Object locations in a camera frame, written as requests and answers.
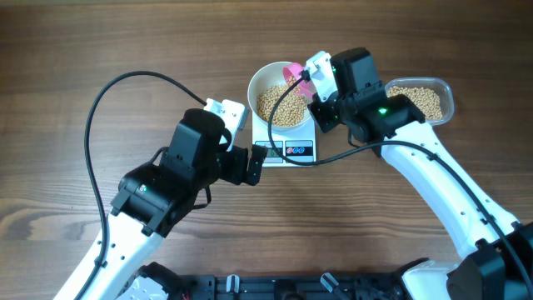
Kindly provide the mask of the white bowl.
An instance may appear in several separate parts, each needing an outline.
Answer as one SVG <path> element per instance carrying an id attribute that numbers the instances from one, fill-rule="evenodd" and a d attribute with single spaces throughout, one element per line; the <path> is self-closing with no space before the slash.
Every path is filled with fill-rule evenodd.
<path id="1" fill-rule="evenodd" d="M 252 80 L 249 82 L 248 89 L 247 89 L 247 99 L 249 106 L 251 110 L 253 111 L 253 114 L 256 114 L 258 117 L 257 112 L 257 98 L 258 96 L 265 92 L 268 88 L 276 85 L 287 85 L 288 88 L 296 82 L 296 80 L 299 78 L 298 75 L 290 75 L 288 82 L 286 82 L 285 76 L 283 74 L 283 68 L 287 66 L 289 62 L 274 62 L 266 65 L 265 67 L 262 67 L 259 71 L 257 71 L 254 76 L 252 77 Z M 294 89 L 291 90 L 291 92 L 294 92 L 297 96 L 304 96 L 306 99 L 306 111 L 304 113 L 303 120 L 298 123 L 295 126 L 301 125 L 303 122 L 305 122 L 308 119 L 311 119 L 311 114 L 307 108 L 307 105 L 311 103 L 311 99 L 303 94 L 303 88 L 301 86 L 297 86 Z M 291 127 L 278 127 L 275 126 L 275 129 L 278 128 L 293 128 L 295 126 Z"/>

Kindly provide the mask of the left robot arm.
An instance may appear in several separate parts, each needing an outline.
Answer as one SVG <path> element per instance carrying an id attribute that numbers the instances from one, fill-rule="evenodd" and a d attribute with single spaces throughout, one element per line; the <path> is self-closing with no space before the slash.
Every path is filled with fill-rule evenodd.
<path id="1" fill-rule="evenodd" d="M 221 179 L 258 184 L 267 149 L 229 147 L 224 121 L 189 109 L 169 147 L 128 172 L 112 200 L 107 227 L 57 294 L 58 299 L 114 299 L 127 280 L 162 244 L 172 228 L 197 209 L 197 194 Z"/>

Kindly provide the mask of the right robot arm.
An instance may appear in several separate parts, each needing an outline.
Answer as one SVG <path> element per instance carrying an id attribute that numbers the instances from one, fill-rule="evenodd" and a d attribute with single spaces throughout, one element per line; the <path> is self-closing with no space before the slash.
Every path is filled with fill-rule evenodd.
<path id="1" fill-rule="evenodd" d="M 443 224 L 459 263 L 425 259 L 400 275 L 411 299 L 529 299 L 532 227 L 492 200 L 446 151 L 421 110 L 391 97 L 363 47 L 305 64 L 316 91 L 311 114 L 323 132 L 348 127 L 361 150 L 393 166 Z"/>

